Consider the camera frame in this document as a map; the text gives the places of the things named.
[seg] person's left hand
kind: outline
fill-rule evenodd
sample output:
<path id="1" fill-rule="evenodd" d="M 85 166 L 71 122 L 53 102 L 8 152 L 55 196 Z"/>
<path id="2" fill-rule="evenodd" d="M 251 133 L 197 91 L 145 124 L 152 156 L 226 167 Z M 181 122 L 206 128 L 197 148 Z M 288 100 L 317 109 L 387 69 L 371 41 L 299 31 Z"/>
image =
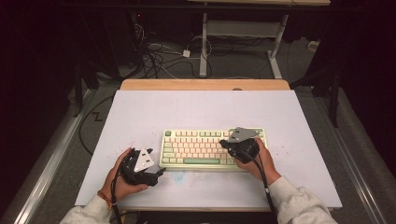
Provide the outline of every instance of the person's left hand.
<path id="1" fill-rule="evenodd" d="M 113 168 L 108 172 L 108 175 L 106 177 L 105 184 L 102 186 L 101 191 L 107 196 L 109 200 L 111 200 L 111 182 L 113 181 L 117 169 L 120 166 L 120 163 L 122 159 L 125 158 L 128 153 L 131 152 L 131 148 L 126 149 L 117 159 L 116 164 L 114 165 Z M 125 182 L 125 180 L 122 178 L 122 176 L 119 176 L 117 178 L 117 183 L 116 183 L 116 198 L 117 201 L 123 199 L 125 196 L 128 194 L 132 193 L 137 193 L 142 190 L 147 189 L 149 186 L 145 184 L 140 184 L 140 185 L 130 185 Z"/>

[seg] keyboard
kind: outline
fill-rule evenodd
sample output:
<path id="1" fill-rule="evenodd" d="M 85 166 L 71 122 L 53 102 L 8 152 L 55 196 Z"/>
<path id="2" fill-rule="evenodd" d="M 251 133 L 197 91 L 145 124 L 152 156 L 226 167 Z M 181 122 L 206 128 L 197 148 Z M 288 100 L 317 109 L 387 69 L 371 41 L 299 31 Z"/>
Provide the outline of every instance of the keyboard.
<path id="1" fill-rule="evenodd" d="M 266 144 L 263 128 L 254 128 Z M 160 166 L 182 170 L 239 170 L 219 141 L 228 140 L 229 130 L 166 130 L 163 132 Z"/>

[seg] space bar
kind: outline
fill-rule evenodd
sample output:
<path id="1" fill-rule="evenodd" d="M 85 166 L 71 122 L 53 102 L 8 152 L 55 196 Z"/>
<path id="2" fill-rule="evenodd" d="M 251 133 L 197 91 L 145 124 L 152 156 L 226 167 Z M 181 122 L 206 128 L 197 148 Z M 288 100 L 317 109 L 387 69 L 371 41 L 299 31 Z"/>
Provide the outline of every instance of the space bar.
<path id="1" fill-rule="evenodd" d="M 184 164 L 219 164 L 219 159 L 184 159 Z"/>

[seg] bracelet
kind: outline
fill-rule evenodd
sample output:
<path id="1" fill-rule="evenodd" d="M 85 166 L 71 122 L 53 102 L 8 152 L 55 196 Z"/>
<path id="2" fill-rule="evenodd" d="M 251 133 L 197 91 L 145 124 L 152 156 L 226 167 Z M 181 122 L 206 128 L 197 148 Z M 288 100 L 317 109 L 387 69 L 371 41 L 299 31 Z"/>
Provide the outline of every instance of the bracelet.
<path id="1" fill-rule="evenodd" d="M 113 207 L 113 203 L 106 197 L 106 195 L 101 190 L 98 190 L 98 196 L 106 201 L 108 209 L 111 209 Z"/>

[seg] hand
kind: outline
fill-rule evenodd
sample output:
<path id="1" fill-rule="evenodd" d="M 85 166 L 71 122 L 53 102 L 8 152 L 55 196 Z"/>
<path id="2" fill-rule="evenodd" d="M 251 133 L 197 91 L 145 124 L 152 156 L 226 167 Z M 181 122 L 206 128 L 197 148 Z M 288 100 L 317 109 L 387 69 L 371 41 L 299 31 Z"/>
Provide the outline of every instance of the hand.
<path id="1" fill-rule="evenodd" d="M 126 155 L 128 155 L 129 152 L 131 152 L 131 148 L 126 149 L 117 159 L 116 164 L 114 165 L 113 168 L 108 172 L 108 175 L 106 177 L 105 184 L 102 186 L 101 191 L 107 196 L 108 199 L 111 200 L 111 182 L 114 179 L 114 176 L 116 175 L 117 169 L 120 166 L 120 163 L 122 159 L 125 158 Z M 125 180 L 122 178 L 122 176 L 119 176 L 117 178 L 117 184 L 116 184 L 116 198 L 117 201 L 123 199 L 125 196 L 128 194 L 132 193 L 137 193 L 142 190 L 147 189 L 149 186 L 145 184 L 140 184 L 140 185 L 129 185 L 125 182 Z"/>
<path id="2" fill-rule="evenodd" d="M 274 161 L 271 157 L 270 151 L 265 147 L 264 143 L 260 138 L 255 138 L 257 145 L 259 145 L 260 151 L 259 155 L 256 156 L 255 160 L 263 168 L 265 177 L 267 180 L 267 184 L 271 185 L 278 178 L 280 178 L 280 174 L 276 171 Z M 246 164 L 242 163 L 238 159 L 234 159 L 236 165 L 244 170 L 249 171 L 254 177 L 258 179 L 262 179 L 262 175 L 260 174 L 259 168 L 253 161 L 250 161 Z"/>

